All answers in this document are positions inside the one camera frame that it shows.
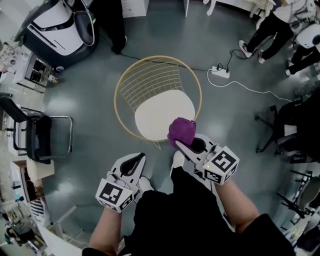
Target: white power strip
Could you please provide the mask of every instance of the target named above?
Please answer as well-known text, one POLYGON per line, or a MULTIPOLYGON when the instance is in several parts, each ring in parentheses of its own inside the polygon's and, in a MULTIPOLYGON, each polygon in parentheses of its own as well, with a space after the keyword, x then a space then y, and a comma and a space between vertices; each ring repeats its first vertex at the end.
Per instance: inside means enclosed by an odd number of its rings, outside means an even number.
POLYGON ((223 77, 223 78, 229 78, 230 77, 230 71, 227 73, 227 71, 225 69, 217 69, 216 66, 212 66, 211 68, 211 74, 213 75, 217 75, 219 77, 223 77))

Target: white robot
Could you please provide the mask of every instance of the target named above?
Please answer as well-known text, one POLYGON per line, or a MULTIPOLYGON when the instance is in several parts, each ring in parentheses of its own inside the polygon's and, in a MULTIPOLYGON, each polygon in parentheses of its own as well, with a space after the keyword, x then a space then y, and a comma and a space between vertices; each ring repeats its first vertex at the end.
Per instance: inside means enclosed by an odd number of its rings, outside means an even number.
POLYGON ((139 194, 137 187, 146 163, 144 153, 128 154, 118 159, 106 178, 102 178, 95 198, 104 207, 122 212, 139 194))
POLYGON ((190 146, 180 141, 175 143, 203 179, 223 185, 237 170, 239 158, 227 146, 222 148, 203 134, 196 133, 190 146))

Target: purple bag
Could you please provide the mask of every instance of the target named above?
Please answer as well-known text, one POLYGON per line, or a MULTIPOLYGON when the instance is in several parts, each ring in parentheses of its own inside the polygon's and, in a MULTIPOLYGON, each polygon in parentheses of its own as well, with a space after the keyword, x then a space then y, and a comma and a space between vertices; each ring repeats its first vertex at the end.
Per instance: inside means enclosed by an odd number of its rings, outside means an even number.
POLYGON ((183 117, 178 117, 169 126, 167 135, 170 144, 177 148, 176 140, 190 146, 196 135, 196 123, 183 117))

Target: white box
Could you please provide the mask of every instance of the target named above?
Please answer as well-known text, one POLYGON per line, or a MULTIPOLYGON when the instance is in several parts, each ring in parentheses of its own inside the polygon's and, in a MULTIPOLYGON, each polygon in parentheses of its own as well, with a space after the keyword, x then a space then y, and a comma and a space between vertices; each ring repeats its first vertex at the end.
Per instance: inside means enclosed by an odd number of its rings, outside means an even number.
POLYGON ((224 146, 203 165, 203 178, 223 185, 236 172, 238 163, 239 158, 224 146))
POLYGON ((95 198, 104 207, 121 213, 134 200, 134 192, 102 178, 95 198))

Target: chair backrest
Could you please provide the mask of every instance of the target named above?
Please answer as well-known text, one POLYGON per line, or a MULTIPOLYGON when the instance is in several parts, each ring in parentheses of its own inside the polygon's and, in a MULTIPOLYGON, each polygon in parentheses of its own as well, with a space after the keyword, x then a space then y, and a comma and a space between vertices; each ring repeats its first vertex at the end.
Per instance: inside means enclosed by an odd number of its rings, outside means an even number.
POLYGON ((25 113, 9 97, 0 97, 0 107, 17 123, 29 120, 25 113))
POLYGON ((320 190, 320 177, 312 177, 303 186, 296 203, 300 210, 304 211, 306 206, 313 201, 320 190))

